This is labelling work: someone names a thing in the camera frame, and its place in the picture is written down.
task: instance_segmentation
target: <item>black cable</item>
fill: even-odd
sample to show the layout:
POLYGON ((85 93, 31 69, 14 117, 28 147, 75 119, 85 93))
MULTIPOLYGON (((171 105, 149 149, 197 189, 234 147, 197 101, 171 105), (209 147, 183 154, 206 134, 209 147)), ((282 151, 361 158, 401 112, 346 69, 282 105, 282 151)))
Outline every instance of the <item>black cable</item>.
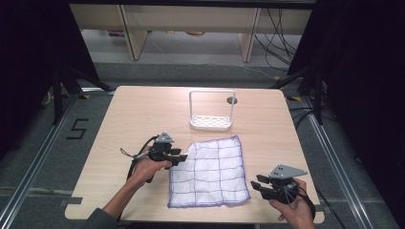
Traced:
POLYGON ((257 37, 256 34, 255 34, 255 38, 256 38, 256 40, 259 42, 259 44, 262 46, 262 48, 263 48, 266 52, 270 53, 271 55, 273 55, 273 56, 276 57, 277 59, 283 61, 285 64, 287 64, 287 65, 290 64, 290 62, 289 62, 288 60, 286 60, 285 58, 283 58, 281 55, 279 55, 279 54, 277 54, 276 52, 270 50, 270 49, 268 48, 268 47, 269 47, 269 44, 268 44, 267 46, 265 46, 265 45, 262 43, 262 41, 260 41, 259 37, 257 37))
POLYGON ((337 214, 334 212, 333 208, 330 206, 330 204, 328 203, 327 199, 324 197, 324 195, 322 195, 322 193, 319 191, 318 188, 316 188, 315 186, 315 191, 319 194, 319 196, 321 196, 321 198, 325 201, 325 203, 328 205, 330 211, 333 213, 333 215, 336 217, 337 221, 340 223, 340 226, 343 229, 346 229, 345 224, 343 223, 343 221, 340 219, 340 217, 337 216, 337 214))
POLYGON ((273 20, 273 17, 271 16, 271 13, 270 13, 270 10, 269 10, 269 9, 267 9, 267 13, 268 13, 268 17, 270 18, 271 23, 273 24, 274 31, 275 31, 275 33, 273 34, 273 37, 271 38, 270 43, 272 43, 272 40, 273 40, 275 34, 277 34, 278 37, 279 37, 279 39, 280 39, 280 41, 282 42, 284 48, 282 49, 282 48, 280 48, 280 47, 278 47, 278 46, 276 46, 276 45, 274 45, 274 44, 272 44, 272 45, 273 45, 274 47, 276 47, 276 48, 282 50, 282 51, 285 51, 286 54, 287 54, 287 56, 288 56, 289 61, 291 61, 291 60, 292 60, 291 54, 295 54, 295 53, 294 53, 294 52, 291 52, 291 51, 288 49, 287 45, 290 46, 293 50, 295 50, 295 49, 289 44, 289 42, 288 42, 288 41, 286 40, 286 38, 284 37, 283 23, 282 23, 282 20, 281 20, 281 19, 282 19, 283 12, 282 12, 281 9, 279 9, 279 21, 278 21, 278 23, 277 23, 277 26, 276 26, 276 24, 275 24, 275 22, 274 22, 274 20, 273 20))

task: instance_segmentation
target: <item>grid pattern towel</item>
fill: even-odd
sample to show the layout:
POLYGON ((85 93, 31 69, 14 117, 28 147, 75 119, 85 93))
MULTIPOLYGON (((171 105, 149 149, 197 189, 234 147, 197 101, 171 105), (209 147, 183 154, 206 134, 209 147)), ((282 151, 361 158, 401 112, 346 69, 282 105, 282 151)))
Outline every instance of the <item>grid pattern towel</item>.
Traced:
POLYGON ((170 169, 169 208, 237 205, 250 199, 242 145, 235 135, 192 144, 170 169))

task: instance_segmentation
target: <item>wire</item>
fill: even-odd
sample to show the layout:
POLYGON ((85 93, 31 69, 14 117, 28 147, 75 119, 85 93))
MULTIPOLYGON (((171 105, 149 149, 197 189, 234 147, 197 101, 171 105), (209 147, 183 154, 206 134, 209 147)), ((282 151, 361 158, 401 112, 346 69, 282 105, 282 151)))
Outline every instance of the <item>wire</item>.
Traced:
POLYGON ((322 195, 322 193, 319 191, 318 188, 316 188, 315 186, 315 191, 319 194, 319 196, 321 196, 321 198, 325 201, 325 203, 328 205, 328 208, 330 209, 330 211, 333 213, 333 215, 336 217, 337 221, 340 223, 340 226, 343 229, 346 229, 345 224, 343 223, 343 221, 340 219, 340 217, 337 216, 337 214, 334 212, 333 208, 330 206, 330 204, 328 203, 327 199, 324 197, 324 195, 322 195))
POLYGON ((275 33, 273 34, 273 37, 271 38, 271 40, 269 40, 269 42, 270 42, 274 47, 276 47, 277 49, 282 50, 282 51, 285 51, 285 52, 286 52, 286 55, 287 55, 287 57, 288 57, 288 59, 289 59, 289 61, 291 61, 291 60, 292 60, 292 57, 293 57, 293 56, 291 56, 291 55, 294 55, 295 52, 291 52, 291 51, 288 49, 287 46, 289 46, 289 47, 292 48, 293 50, 295 50, 295 48, 293 48, 293 47, 289 44, 289 42, 286 40, 286 38, 284 37, 283 22, 282 22, 283 10, 282 10, 282 9, 279 9, 279 19, 278 19, 277 25, 276 25, 276 23, 274 22, 273 17, 271 16, 271 13, 270 13, 270 10, 269 10, 269 9, 267 9, 267 14, 268 14, 268 17, 270 18, 271 24, 273 25, 274 31, 275 31, 275 33), (278 37, 279 37, 280 41, 282 42, 284 48, 280 48, 280 47, 278 47, 278 46, 276 46, 276 45, 274 45, 274 44, 272 43, 272 40, 273 40, 273 38, 275 37, 276 34, 278 35, 278 37))

